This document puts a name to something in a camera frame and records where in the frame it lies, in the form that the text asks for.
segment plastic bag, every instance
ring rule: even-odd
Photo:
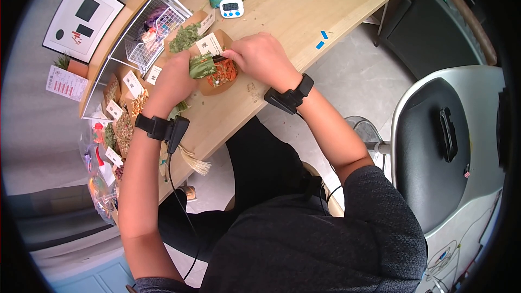
[[[86,123],[80,135],[78,147],[89,175],[88,191],[91,194],[94,207],[106,223],[115,225],[111,213],[116,210],[118,190],[109,162],[101,159],[100,148],[103,148],[103,144],[99,145],[95,142],[97,136],[95,136],[94,131],[95,129],[89,123]]]

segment black wrist sensor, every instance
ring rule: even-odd
[[[295,114],[296,107],[302,104],[302,99],[307,97],[314,83],[311,77],[303,73],[302,81],[295,90],[289,89],[281,94],[271,87],[264,95],[264,100],[289,114]]]
[[[173,154],[188,129],[190,120],[176,115],[174,119],[165,120],[157,116],[152,119],[138,114],[135,126],[147,132],[149,138],[165,141],[168,144],[167,153]]]

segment white tassel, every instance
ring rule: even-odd
[[[204,162],[204,161],[200,161],[200,160],[194,158],[195,154],[191,153],[191,152],[188,152],[181,145],[179,145],[178,148],[181,151],[181,156],[183,156],[183,159],[185,160],[185,162],[192,169],[194,169],[195,172],[197,172],[199,174],[202,174],[202,175],[207,175],[208,174],[208,171],[210,171],[210,167],[212,166],[212,164],[210,162]]]

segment dark gray t-shirt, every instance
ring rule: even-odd
[[[400,193],[375,166],[345,181],[343,218],[320,200],[281,196],[246,210],[216,245],[200,289],[140,278],[156,292],[414,292],[425,239]]]

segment framed artwork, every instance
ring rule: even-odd
[[[119,0],[62,0],[42,45],[89,63],[123,6]]]

